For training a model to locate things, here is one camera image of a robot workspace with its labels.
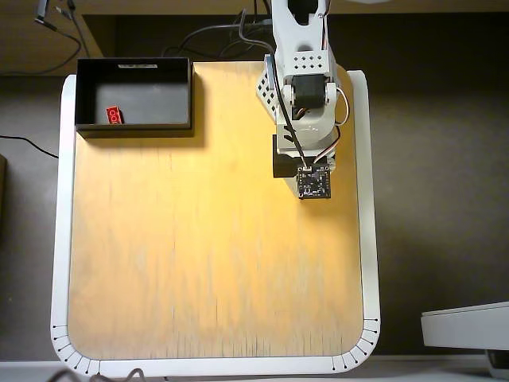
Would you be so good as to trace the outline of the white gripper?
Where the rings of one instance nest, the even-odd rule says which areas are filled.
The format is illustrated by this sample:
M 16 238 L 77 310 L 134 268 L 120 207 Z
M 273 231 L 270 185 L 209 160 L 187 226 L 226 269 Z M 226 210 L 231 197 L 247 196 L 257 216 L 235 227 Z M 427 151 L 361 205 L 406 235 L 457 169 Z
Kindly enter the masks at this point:
M 339 143 L 339 77 L 276 77 L 272 96 L 273 177 L 289 188 L 330 188 Z

